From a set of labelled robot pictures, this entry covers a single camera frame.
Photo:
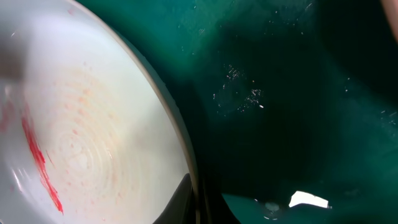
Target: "red streak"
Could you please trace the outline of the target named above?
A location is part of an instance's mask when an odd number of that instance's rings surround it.
[[[50,183],[49,176],[47,175],[47,171],[45,170],[45,160],[43,157],[42,152],[39,149],[39,145],[36,142],[35,138],[35,133],[33,129],[33,123],[29,124],[29,120],[26,117],[22,117],[22,127],[24,128],[25,131],[25,136],[27,139],[27,142],[29,144],[30,151],[33,155],[33,158],[35,160],[37,169],[40,172],[40,177],[41,177],[41,183],[43,186],[46,188],[47,192],[49,193],[51,199],[53,200],[56,208],[58,211],[62,212],[63,214],[63,208],[62,204],[58,198],[58,192],[55,190],[55,188],[52,186]]]

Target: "concentric ring pattern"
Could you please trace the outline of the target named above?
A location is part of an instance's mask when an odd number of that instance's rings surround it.
[[[120,103],[84,69],[26,85],[24,97],[65,216],[125,223],[145,191],[139,154],[128,148]]]

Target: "white bowl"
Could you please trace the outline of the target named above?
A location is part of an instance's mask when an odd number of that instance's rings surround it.
[[[187,131],[151,75],[78,3],[1,0],[1,223],[153,223],[188,172],[197,193]]]

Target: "green tablecloth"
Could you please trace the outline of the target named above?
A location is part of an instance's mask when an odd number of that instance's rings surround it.
[[[378,1],[80,2],[155,68],[221,192],[304,190],[333,205],[325,223],[396,218],[398,48]]]

